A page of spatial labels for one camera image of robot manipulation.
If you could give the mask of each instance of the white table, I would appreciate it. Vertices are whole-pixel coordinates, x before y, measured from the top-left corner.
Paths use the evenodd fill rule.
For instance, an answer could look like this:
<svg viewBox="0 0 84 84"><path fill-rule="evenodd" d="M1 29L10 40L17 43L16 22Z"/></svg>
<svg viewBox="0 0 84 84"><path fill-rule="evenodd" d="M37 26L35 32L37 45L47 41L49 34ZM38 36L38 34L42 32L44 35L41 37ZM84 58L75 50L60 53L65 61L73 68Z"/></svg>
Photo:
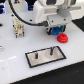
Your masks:
<svg viewBox="0 0 84 84"><path fill-rule="evenodd" d="M30 21L32 12L19 13ZM69 41L66 44L59 43L57 36L48 36L46 29L25 25L25 37L16 38L13 30L11 14L0 15L0 46L4 48L0 52L0 84L9 84L26 79L38 74L55 70L64 66L84 61L84 32L76 25L67 25L65 34ZM30 68L25 53L34 50L59 46L67 59Z"/></svg>

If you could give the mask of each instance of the black component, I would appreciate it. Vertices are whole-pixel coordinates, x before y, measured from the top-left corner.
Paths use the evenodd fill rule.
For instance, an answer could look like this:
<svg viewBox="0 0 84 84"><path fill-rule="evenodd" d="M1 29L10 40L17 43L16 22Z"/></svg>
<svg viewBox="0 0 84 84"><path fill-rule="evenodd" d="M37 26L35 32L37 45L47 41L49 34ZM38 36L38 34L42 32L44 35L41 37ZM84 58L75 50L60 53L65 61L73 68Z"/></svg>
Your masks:
<svg viewBox="0 0 84 84"><path fill-rule="evenodd" d="M0 3L4 3L6 0L0 0Z"/></svg>
<svg viewBox="0 0 84 84"><path fill-rule="evenodd" d="M17 38L17 35L16 35L16 38Z"/></svg>
<svg viewBox="0 0 84 84"><path fill-rule="evenodd" d="M45 26L45 27L46 27L46 25L48 24L47 21L44 21L44 22L38 23L38 24L34 24L34 23L29 23L29 22L23 20L23 19L20 18L20 17L18 16L18 14L15 12L15 10L14 10L14 8L13 8L13 6L12 6L11 0L8 0L8 2L9 2L9 5L10 5L10 8L11 8L12 12L13 12L13 13L15 14L15 16L16 16L20 21L22 21L23 23L28 24L28 25L31 25L31 26Z"/></svg>
<svg viewBox="0 0 84 84"><path fill-rule="evenodd" d="M4 5L0 5L0 8L4 8Z"/></svg>
<svg viewBox="0 0 84 84"><path fill-rule="evenodd" d="M76 4L76 0L71 0L71 5Z"/></svg>
<svg viewBox="0 0 84 84"><path fill-rule="evenodd" d="M50 28L50 30L47 31L47 34L48 34L48 35L51 35L51 31L52 31L52 28Z"/></svg>
<svg viewBox="0 0 84 84"><path fill-rule="evenodd" d="M13 17L14 15L12 14L11 16Z"/></svg>
<svg viewBox="0 0 84 84"><path fill-rule="evenodd" d="M35 53L35 59L38 59L38 53L37 52Z"/></svg>
<svg viewBox="0 0 84 84"><path fill-rule="evenodd" d="M50 61L50 62L46 62L46 63L42 63L42 64L38 64L38 65L35 65L35 66L31 66L29 58L27 57L27 54L29 54L29 53L25 53L30 68L34 68L34 67L37 67L37 66L41 66L41 65L44 65L44 64L51 63L51 62L56 62L56 61L59 61L59 60L67 59L66 56L64 55L64 53L62 52L62 50L60 49L60 47L59 46L55 46L55 47L57 47L59 49L60 53L63 55L63 58L53 60L53 61Z"/></svg>
<svg viewBox="0 0 84 84"><path fill-rule="evenodd" d="M3 8L0 8L0 14L2 14L3 13Z"/></svg>
<svg viewBox="0 0 84 84"><path fill-rule="evenodd" d="M46 4L47 5L54 5L56 4L57 0L47 0Z"/></svg>
<svg viewBox="0 0 84 84"><path fill-rule="evenodd" d="M84 32L84 17L73 20L72 22Z"/></svg>
<svg viewBox="0 0 84 84"><path fill-rule="evenodd" d="M65 32L65 30L66 30L66 25L61 26L61 32Z"/></svg>
<svg viewBox="0 0 84 84"><path fill-rule="evenodd" d="M3 26L3 24L0 23L0 27L2 27L2 26Z"/></svg>
<svg viewBox="0 0 84 84"><path fill-rule="evenodd" d="M30 19L30 21L32 21L32 19Z"/></svg>
<svg viewBox="0 0 84 84"><path fill-rule="evenodd" d="M53 48L51 47L50 55L53 55Z"/></svg>
<svg viewBox="0 0 84 84"><path fill-rule="evenodd" d="M24 32L23 32L23 37L24 37Z"/></svg>

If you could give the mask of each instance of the red button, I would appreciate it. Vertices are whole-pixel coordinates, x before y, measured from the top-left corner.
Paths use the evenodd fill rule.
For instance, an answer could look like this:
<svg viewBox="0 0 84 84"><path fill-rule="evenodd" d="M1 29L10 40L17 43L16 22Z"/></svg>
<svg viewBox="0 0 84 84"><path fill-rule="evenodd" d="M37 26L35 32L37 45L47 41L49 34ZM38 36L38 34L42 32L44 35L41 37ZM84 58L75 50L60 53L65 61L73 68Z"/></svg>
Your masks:
<svg viewBox="0 0 84 84"><path fill-rule="evenodd" d="M67 43L68 42L68 37L66 34L62 33L57 37L57 41L60 43Z"/></svg>

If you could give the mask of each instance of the black cable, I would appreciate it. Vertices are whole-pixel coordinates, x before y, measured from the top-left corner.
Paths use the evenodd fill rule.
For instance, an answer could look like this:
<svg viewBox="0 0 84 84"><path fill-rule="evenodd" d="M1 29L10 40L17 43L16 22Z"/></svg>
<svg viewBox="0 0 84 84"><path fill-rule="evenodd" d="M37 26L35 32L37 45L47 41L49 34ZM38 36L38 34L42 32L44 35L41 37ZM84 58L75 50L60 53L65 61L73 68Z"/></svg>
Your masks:
<svg viewBox="0 0 84 84"><path fill-rule="evenodd" d="M24 22L25 24L31 25L31 26L43 26L43 23L33 24L33 23L29 23L29 22L24 21L24 20L23 20L22 18L20 18L20 17L18 16L18 14L15 12L15 10L14 10L14 8L13 8L13 5L12 5L12 3L11 3L11 0L8 0L8 2L9 2L9 5L10 5L10 8L11 8L12 12L14 13L14 15L15 15L20 21Z"/></svg>

